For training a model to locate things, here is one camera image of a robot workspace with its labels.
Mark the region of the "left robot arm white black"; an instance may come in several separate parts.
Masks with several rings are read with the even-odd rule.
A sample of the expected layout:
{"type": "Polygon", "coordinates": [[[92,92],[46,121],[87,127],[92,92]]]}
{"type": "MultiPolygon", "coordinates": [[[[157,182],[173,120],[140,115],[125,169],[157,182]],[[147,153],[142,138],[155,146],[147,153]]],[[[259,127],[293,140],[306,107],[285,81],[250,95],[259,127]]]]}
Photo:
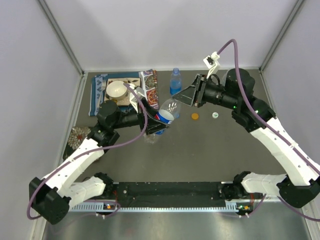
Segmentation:
{"type": "Polygon", "coordinates": [[[138,101],[135,112],[124,113],[112,100],[100,104],[97,123],[80,146],[55,170],[43,178],[35,177],[29,183],[29,202],[26,215],[31,210],[52,225],[59,223],[70,208],[101,196],[109,198],[114,191],[108,178],[102,174],[77,182],[77,178],[108,150],[127,146],[143,135],[155,134],[169,128],[173,117],[164,110],[153,109],[145,98],[138,101]]]}

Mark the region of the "clear water bottle blue cap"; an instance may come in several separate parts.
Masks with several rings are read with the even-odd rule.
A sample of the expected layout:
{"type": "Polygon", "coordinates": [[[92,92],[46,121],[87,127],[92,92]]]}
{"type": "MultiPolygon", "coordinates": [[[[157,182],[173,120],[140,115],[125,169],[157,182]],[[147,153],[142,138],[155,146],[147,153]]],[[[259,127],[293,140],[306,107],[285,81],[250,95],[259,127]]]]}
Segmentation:
{"type": "MultiPolygon", "coordinates": [[[[165,124],[170,125],[175,119],[179,118],[181,107],[182,104],[179,101],[173,98],[167,99],[161,105],[155,118],[165,124]]],[[[144,142],[147,144],[155,144],[165,131],[166,130],[163,129],[149,135],[144,134],[144,142]]]]}

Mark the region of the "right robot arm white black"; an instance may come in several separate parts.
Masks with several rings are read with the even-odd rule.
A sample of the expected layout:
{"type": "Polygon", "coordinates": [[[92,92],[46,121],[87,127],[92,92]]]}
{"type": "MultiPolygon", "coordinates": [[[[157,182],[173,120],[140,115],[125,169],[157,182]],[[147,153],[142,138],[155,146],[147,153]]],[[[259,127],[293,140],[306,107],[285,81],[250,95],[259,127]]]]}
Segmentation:
{"type": "Polygon", "coordinates": [[[259,193],[280,197],[288,205],[302,208],[320,193],[320,166],[311,159],[303,160],[306,154],[285,131],[275,112],[268,103],[253,95],[255,79],[245,69],[240,69],[239,73],[249,103],[268,126],[262,124],[246,106],[234,68],[226,73],[221,83],[197,74],[193,83],[173,95],[173,99],[191,107],[199,108],[211,103],[231,109],[236,123],[260,141],[285,170],[279,175],[243,171],[234,177],[232,183],[221,188],[226,199],[259,193]]]}

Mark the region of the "white green bottle cap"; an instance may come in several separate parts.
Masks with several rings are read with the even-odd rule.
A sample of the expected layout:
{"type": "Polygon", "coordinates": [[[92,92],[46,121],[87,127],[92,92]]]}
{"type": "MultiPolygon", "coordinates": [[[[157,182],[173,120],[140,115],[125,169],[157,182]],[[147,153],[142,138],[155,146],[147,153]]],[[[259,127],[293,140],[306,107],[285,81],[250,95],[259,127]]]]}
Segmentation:
{"type": "Polygon", "coordinates": [[[213,119],[217,119],[219,117],[219,113],[218,112],[213,112],[212,113],[212,118],[213,119]]]}

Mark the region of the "blue liquid bottle blue cap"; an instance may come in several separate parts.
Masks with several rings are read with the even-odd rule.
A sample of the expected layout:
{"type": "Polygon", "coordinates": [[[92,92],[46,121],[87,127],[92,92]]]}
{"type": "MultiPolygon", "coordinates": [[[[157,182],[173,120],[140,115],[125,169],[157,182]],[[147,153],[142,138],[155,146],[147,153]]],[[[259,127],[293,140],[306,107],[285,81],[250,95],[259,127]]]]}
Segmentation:
{"type": "Polygon", "coordinates": [[[182,90],[182,76],[179,68],[175,67],[172,70],[170,84],[169,84],[169,91],[171,95],[175,95],[181,90],[182,90]]]}

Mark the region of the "orange bottle cap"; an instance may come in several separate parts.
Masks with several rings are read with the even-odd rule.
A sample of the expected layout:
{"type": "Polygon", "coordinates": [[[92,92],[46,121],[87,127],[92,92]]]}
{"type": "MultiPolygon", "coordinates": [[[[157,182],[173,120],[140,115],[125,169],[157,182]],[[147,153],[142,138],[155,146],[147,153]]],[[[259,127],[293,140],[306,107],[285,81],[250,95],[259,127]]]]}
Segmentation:
{"type": "Polygon", "coordinates": [[[191,118],[192,118],[193,120],[198,120],[198,119],[199,119],[199,114],[198,114],[198,113],[192,113],[192,114],[191,114],[191,118]]]}

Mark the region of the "clear bottle green label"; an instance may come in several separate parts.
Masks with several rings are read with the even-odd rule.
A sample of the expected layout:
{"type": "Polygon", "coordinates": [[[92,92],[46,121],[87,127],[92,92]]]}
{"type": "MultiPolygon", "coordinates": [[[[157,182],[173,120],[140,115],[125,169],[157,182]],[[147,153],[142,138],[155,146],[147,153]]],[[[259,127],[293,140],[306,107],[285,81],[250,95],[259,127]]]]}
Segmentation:
{"type": "Polygon", "coordinates": [[[228,75],[228,72],[226,71],[225,74],[221,77],[220,79],[220,84],[222,86],[225,86],[226,85],[226,81],[227,81],[227,75],[228,75]]]}

